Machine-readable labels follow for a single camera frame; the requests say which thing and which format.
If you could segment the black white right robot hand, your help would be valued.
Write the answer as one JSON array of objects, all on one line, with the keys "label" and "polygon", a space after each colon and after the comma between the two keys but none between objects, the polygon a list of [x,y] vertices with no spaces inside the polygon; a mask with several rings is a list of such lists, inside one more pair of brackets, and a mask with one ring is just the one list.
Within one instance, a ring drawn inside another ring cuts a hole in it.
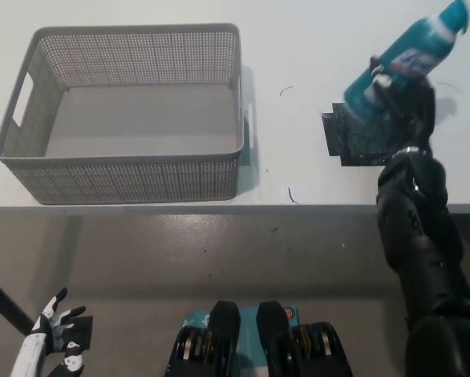
[{"label": "black white right robot hand", "polygon": [[369,70],[377,99],[388,110],[395,127],[392,137],[394,152],[410,147],[432,156],[430,137],[435,129],[434,87],[423,77],[417,80],[411,91],[400,92],[376,56],[370,58]]}]

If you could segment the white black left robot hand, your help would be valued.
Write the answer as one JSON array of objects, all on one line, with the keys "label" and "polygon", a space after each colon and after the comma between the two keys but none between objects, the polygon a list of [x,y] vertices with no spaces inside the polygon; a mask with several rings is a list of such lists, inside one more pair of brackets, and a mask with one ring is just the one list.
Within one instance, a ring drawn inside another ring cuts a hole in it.
[{"label": "white black left robot hand", "polygon": [[74,327],[69,320],[82,314],[86,308],[69,309],[56,313],[57,307],[67,296],[67,288],[62,288],[46,304],[33,328],[30,336],[35,341],[34,356],[31,358],[31,376],[39,376],[42,365],[51,353],[64,351],[64,359],[49,373],[49,376],[80,376],[84,369],[82,347],[66,340],[64,332]]}]

